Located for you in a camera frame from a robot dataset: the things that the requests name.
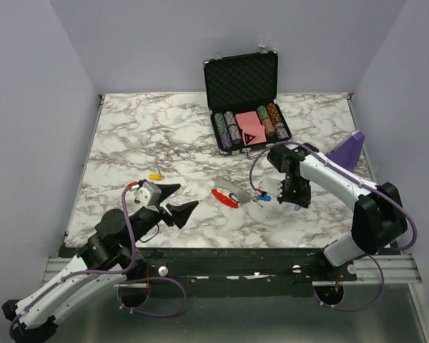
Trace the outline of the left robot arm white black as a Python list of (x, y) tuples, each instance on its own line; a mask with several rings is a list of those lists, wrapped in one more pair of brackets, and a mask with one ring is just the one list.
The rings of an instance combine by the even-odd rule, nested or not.
[(161, 205), (180, 187), (146, 180), (128, 184), (122, 191), (122, 207), (103, 215), (95, 233), (58, 274), (28, 297), (3, 304), (11, 339), (46, 342), (71, 310), (108, 286), (140, 283), (148, 293), (152, 283), (169, 282), (183, 289), (168, 276), (151, 276), (137, 248), (137, 241), (160, 222), (180, 229), (187, 223), (198, 201)]

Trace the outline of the black tag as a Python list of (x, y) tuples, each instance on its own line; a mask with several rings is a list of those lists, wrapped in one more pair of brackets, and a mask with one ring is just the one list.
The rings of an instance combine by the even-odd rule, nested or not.
[(239, 203), (239, 202), (240, 202), (240, 201), (239, 201), (239, 199), (237, 198), (237, 196), (236, 196), (234, 193), (229, 193), (228, 197), (229, 197), (232, 201), (234, 201), (234, 202), (236, 202), (236, 203)]

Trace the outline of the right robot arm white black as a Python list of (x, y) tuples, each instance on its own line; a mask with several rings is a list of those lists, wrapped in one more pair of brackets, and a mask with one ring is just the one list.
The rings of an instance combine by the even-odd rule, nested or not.
[(315, 261), (315, 273), (324, 280), (339, 274), (341, 265), (365, 254), (376, 254), (408, 229), (396, 186), (362, 179), (333, 164), (310, 144), (292, 149), (278, 145), (267, 160), (285, 175), (277, 183), (277, 200), (308, 208), (311, 183), (322, 187), (352, 211), (348, 234), (327, 245)]

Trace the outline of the red-handled metal keyring tool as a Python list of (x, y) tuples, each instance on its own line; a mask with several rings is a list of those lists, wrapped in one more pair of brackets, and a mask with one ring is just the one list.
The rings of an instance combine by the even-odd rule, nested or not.
[(244, 189), (223, 178), (214, 180), (211, 193), (218, 202), (232, 209), (238, 209), (252, 199)]

